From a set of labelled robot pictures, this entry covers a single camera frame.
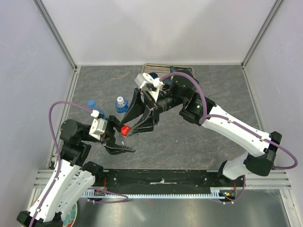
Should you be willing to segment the blue bottle cap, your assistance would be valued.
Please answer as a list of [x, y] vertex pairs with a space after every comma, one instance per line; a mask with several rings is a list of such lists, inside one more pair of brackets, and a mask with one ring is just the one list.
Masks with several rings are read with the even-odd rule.
[[88, 101], [88, 106], [89, 106], [90, 108], [93, 108], [93, 107], [96, 106], [96, 102], [95, 102], [94, 100], [89, 100], [89, 101]]

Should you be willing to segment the clear unlabelled plastic bottle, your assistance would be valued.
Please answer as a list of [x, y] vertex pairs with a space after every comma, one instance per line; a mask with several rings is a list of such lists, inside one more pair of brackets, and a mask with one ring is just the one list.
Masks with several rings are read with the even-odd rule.
[[121, 145], [126, 146], [129, 144], [129, 139], [127, 136], [124, 136], [122, 134], [119, 134], [119, 141], [121, 143]]

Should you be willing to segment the labelled clear water bottle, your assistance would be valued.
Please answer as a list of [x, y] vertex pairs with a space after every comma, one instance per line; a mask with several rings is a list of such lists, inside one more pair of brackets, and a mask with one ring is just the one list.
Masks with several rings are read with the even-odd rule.
[[126, 113], [129, 108], [128, 100], [126, 98], [124, 98], [124, 103], [122, 105], [120, 105], [117, 103], [117, 99], [116, 99], [115, 108], [116, 108], [116, 112], [119, 114]]

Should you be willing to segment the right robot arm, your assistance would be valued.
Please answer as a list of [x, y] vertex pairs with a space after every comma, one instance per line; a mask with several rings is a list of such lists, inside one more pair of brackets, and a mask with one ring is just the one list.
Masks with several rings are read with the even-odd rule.
[[173, 72], [161, 78], [142, 73], [137, 75], [135, 82], [138, 87], [121, 123], [126, 124], [137, 117], [140, 119], [127, 132], [128, 136], [153, 131], [161, 113], [182, 105], [179, 114], [184, 120], [213, 130], [246, 151], [234, 160], [221, 164], [217, 172], [220, 185], [228, 186], [248, 173], [269, 175], [282, 139], [280, 133], [263, 132], [234, 118], [206, 98], [198, 81], [185, 71]]

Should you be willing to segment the red bottle cap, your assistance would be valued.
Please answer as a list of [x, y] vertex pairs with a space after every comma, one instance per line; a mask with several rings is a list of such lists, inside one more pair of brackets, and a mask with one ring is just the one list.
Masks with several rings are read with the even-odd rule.
[[129, 126], [127, 126], [127, 125], [123, 126], [121, 128], [121, 134], [122, 134], [122, 136], [127, 137], [127, 134], [130, 131], [130, 129], [131, 128]]

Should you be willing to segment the blue tinted plastic bottle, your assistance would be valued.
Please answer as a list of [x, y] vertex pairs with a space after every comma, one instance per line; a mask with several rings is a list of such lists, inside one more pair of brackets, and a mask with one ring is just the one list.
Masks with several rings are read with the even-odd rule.
[[105, 115], [104, 111], [97, 104], [96, 104], [95, 107], [90, 108], [90, 109], [91, 110], [97, 110], [97, 111], [99, 111], [99, 113], [103, 115], [103, 119], [105, 119], [105, 120], [107, 119], [107, 116]]

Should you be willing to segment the white bottle cap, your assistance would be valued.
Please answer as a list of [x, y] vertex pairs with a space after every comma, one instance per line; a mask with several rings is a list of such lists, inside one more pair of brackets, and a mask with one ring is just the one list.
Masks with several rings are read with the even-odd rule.
[[122, 105], [124, 103], [124, 98], [122, 96], [117, 97], [117, 103]]

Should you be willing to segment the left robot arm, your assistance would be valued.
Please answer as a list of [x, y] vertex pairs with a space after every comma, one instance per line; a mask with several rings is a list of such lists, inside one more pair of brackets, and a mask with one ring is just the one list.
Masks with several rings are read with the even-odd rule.
[[22, 211], [17, 221], [24, 227], [61, 227], [69, 211], [91, 186], [104, 181], [103, 167], [85, 163], [91, 149], [88, 142], [99, 142], [111, 155], [134, 152], [116, 144], [115, 133], [127, 134], [130, 128], [115, 116], [94, 119], [91, 125], [68, 119], [61, 125], [63, 141], [58, 163], [46, 187], [28, 211]]

